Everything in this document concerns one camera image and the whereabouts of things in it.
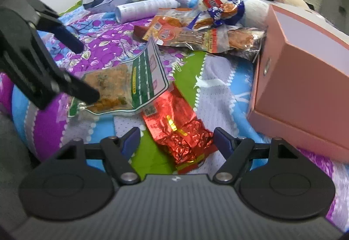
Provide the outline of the colourful floral bed sheet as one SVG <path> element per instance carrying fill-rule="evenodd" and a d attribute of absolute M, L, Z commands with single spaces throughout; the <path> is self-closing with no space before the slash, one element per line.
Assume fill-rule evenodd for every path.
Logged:
<path fill-rule="evenodd" d="M 73 53 L 52 34 L 43 32 L 41 38 L 56 63 L 71 73 L 116 66 L 143 48 L 132 37 L 134 23 L 119 24 L 113 13 L 93 14 L 75 6 L 61 20 L 84 43 L 82 53 Z M 257 133 L 246 118 L 254 76 L 251 62 L 235 56 L 177 49 L 162 49 L 160 56 L 168 79 L 175 83 L 206 128 L 221 127 L 234 137 L 251 138 L 258 143 L 270 141 Z M 131 164 L 139 175 L 175 172 L 173 162 L 155 144 L 142 116 L 58 116 L 61 103 L 66 101 L 65 96 L 59 96 L 40 111 L 5 74 L 1 75 L 1 111 L 11 114 L 19 137 L 38 160 L 46 160 L 74 137 L 95 143 L 108 136 L 120 137 L 138 127 L 141 144 Z"/>

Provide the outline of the green white snack bag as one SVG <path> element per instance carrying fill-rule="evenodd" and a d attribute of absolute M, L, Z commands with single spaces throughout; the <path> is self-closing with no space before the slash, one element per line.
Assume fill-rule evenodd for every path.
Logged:
<path fill-rule="evenodd" d="M 80 77 L 99 92 L 100 98 L 93 104 L 72 98 L 68 117 L 84 111 L 96 116 L 132 116 L 150 106 L 170 87 L 153 38 L 135 58 L 114 67 L 83 73 Z"/>

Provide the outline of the blue white snack packet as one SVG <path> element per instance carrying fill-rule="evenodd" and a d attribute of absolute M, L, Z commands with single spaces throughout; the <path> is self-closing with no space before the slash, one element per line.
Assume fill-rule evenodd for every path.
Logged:
<path fill-rule="evenodd" d="M 206 10 L 199 9 L 199 13 L 190 22 L 188 28 L 198 31 L 219 27 L 223 24 L 235 25 L 241 19 L 243 13 L 244 3 L 242 0 L 227 0 L 222 7 L 207 8 Z"/>

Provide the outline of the red foil snack bag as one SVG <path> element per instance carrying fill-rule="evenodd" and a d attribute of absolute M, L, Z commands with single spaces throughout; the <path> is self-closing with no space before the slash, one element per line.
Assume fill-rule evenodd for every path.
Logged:
<path fill-rule="evenodd" d="M 197 169 L 217 151 L 208 130 L 175 84 L 142 113 L 154 142 L 174 162 L 179 174 Z"/>

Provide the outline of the clear bread snack pack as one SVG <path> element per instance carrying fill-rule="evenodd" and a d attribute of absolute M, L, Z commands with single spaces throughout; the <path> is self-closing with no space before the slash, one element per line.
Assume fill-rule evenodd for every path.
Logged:
<path fill-rule="evenodd" d="M 174 42 L 161 46 L 184 47 L 219 55 L 230 53 L 254 62 L 263 47 L 266 31 L 255 27 L 220 26 L 202 31 L 183 31 Z"/>

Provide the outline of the white cylindrical tube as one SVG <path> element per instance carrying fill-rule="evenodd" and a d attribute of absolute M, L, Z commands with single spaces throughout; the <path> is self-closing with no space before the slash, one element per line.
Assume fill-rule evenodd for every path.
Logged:
<path fill-rule="evenodd" d="M 136 20 L 154 17 L 159 9 L 178 8 L 180 3 L 176 0 L 144 0 L 116 6 L 115 18 L 123 24 Z"/>

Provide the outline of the orange silver snack bag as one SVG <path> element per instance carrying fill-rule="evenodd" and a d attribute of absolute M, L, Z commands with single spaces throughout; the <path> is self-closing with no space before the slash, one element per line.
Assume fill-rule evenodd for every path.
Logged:
<path fill-rule="evenodd" d="M 159 8 L 142 39 L 153 38 L 161 45 L 174 42 L 183 31 L 199 31 L 211 27 L 207 12 L 188 8 Z"/>

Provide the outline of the small red snack packet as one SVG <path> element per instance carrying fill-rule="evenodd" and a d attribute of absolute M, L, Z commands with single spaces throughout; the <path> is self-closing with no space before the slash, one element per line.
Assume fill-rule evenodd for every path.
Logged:
<path fill-rule="evenodd" d="M 221 0 L 202 0 L 202 3 L 207 8 L 213 8 L 213 7 L 222 7 L 223 3 Z"/>

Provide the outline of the pink cardboard box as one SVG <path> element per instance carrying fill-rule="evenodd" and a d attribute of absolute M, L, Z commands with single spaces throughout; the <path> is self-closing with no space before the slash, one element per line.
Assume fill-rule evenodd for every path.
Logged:
<path fill-rule="evenodd" d="M 348 162 L 348 36 L 315 12 L 271 4 L 257 61 L 252 127 Z"/>

